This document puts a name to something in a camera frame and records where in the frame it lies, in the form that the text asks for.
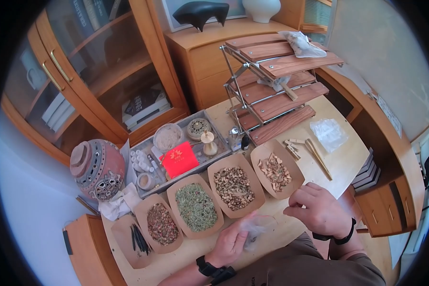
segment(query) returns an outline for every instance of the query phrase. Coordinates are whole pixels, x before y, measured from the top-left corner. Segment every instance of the right hand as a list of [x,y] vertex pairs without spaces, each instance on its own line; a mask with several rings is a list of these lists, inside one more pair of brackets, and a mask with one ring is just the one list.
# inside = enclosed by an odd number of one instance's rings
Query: right hand
[[247,231],[241,230],[241,224],[253,218],[256,213],[255,210],[224,229],[219,234],[214,249],[205,255],[205,261],[219,268],[237,260],[243,251],[243,245],[248,236]]
[[283,214],[302,221],[312,232],[342,239],[349,235],[352,221],[335,197],[325,188],[307,183],[289,197]]

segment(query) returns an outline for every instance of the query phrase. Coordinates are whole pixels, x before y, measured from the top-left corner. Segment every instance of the white wall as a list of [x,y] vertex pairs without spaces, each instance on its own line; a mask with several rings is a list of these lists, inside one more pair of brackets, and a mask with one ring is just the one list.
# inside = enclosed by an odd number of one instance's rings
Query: white wall
[[69,169],[24,137],[0,111],[0,195],[17,245],[41,283],[80,285],[62,235],[89,211]]
[[389,3],[337,0],[329,39],[329,50],[384,98],[409,140],[429,125],[429,66],[409,26]]

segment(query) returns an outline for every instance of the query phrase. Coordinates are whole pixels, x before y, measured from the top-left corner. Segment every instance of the black sculpture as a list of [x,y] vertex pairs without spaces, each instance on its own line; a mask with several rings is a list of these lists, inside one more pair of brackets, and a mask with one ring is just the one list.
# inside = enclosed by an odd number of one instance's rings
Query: black sculpture
[[180,24],[191,24],[196,29],[204,31],[204,25],[208,19],[215,17],[224,26],[229,4],[207,1],[194,1],[184,4],[173,13],[173,17]]

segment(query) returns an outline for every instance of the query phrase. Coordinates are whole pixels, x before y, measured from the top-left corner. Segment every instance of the wooden drying rack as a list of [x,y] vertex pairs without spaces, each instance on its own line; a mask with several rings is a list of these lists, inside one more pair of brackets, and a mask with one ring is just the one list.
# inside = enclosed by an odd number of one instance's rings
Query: wooden drying rack
[[[327,51],[318,43],[311,44]],[[324,58],[297,58],[285,38],[277,33],[231,39],[220,49],[231,73],[224,84],[232,106],[228,112],[241,134],[247,134],[255,146],[313,117],[316,113],[306,102],[329,92],[316,80],[314,69],[343,64],[330,52]],[[236,72],[227,54],[242,63]],[[257,79],[262,79],[271,85],[286,76],[291,79],[286,90],[279,92],[257,83]],[[234,105],[232,97],[240,104]]]

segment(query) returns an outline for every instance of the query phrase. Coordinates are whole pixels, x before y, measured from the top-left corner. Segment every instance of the red envelope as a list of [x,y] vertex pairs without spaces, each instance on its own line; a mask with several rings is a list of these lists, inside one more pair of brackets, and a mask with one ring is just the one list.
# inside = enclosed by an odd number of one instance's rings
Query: red envelope
[[199,165],[188,141],[167,152],[162,161],[170,178],[179,176]]

